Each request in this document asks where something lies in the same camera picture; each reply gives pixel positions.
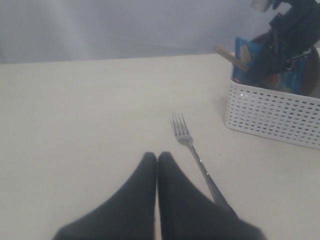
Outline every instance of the table surface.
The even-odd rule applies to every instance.
[[[226,128],[231,69],[216,54],[0,65],[0,239],[52,239],[146,151],[170,151],[211,198],[173,111],[242,219],[271,240],[320,239],[320,151]]]

